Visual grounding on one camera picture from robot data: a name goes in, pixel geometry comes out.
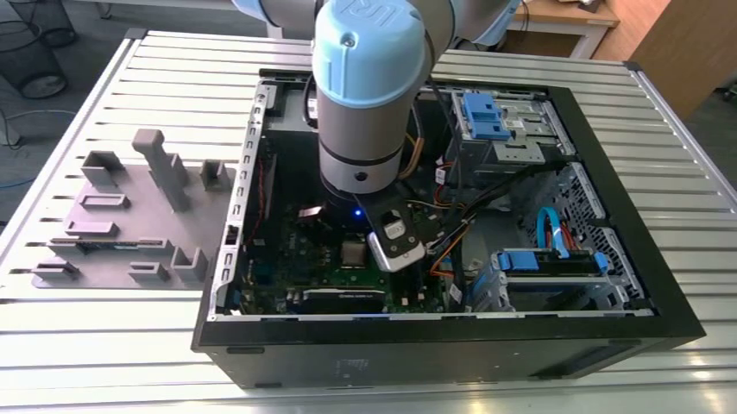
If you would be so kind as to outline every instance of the blue cable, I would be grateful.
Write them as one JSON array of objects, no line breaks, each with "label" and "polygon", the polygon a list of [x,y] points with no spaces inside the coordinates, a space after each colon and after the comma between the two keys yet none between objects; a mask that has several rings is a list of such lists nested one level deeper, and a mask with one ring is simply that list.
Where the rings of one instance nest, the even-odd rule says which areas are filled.
[{"label": "blue cable", "polygon": [[3,184],[3,185],[0,185],[0,190],[6,190],[6,189],[14,188],[14,187],[21,187],[22,185],[33,183],[34,180],[37,180],[37,177],[34,177],[33,179],[27,179],[26,181],[22,181],[21,183]]},{"label": "blue cable", "polygon": [[557,250],[561,258],[568,259],[571,254],[565,249],[564,243],[564,230],[561,229],[561,219],[557,216],[557,211],[552,207],[543,207],[541,212],[539,212],[539,224],[537,224],[537,234],[539,234],[539,248],[547,248],[545,242],[545,217],[551,219],[551,232],[553,234],[553,248]]}]

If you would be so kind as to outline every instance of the light blue robot joint cap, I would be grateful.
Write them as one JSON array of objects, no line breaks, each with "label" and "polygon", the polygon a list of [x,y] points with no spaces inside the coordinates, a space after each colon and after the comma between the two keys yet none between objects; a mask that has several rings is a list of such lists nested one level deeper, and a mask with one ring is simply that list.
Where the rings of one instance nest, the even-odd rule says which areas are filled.
[{"label": "light blue robot joint cap", "polygon": [[376,108],[416,85],[425,25],[407,0],[332,0],[316,23],[313,70],[322,93],[349,108]]},{"label": "light blue robot joint cap", "polygon": [[233,4],[241,13],[256,17],[258,20],[262,20],[273,24],[266,15],[265,7],[262,6],[262,0],[233,0]]}]

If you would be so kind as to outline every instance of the red wire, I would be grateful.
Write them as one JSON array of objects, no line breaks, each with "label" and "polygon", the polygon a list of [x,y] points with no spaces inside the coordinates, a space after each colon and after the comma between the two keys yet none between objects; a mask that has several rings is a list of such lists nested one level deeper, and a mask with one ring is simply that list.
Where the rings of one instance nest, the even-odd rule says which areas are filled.
[{"label": "red wire", "polygon": [[252,236],[246,241],[246,246],[252,244],[256,237],[256,231],[262,225],[265,219],[265,163],[258,161],[258,220],[256,221],[254,229],[252,230]]}]

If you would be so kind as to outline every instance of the motherboard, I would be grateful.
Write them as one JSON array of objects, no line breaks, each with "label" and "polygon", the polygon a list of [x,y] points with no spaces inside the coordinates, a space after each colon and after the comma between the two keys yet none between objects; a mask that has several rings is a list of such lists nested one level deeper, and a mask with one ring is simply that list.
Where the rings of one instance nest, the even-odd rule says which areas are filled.
[{"label": "motherboard", "polygon": [[[266,247],[266,240],[257,239],[238,293],[241,311],[257,315],[443,311],[440,281],[428,285],[417,268],[383,272],[365,234],[333,228],[320,217],[329,209],[288,205],[276,244]],[[361,210],[353,216],[362,222]]]}]

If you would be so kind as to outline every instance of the slotted aluminum table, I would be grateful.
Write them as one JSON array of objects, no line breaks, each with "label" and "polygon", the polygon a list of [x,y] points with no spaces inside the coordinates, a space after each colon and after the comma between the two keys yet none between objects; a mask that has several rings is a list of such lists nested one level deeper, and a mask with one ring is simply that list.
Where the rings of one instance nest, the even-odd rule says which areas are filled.
[{"label": "slotted aluminum table", "polygon": [[142,163],[158,128],[197,165],[237,161],[262,68],[308,69],[304,41],[150,32],[126,39],[0,239],[0,407],[144,412],[715,412],[737,399],[736,196],[650,81],[623,64],[448,53],[439,78],[573,90],[708,336],[575,381],[244,392],[190,347],[200,292],[39,290],[90,150]]}]

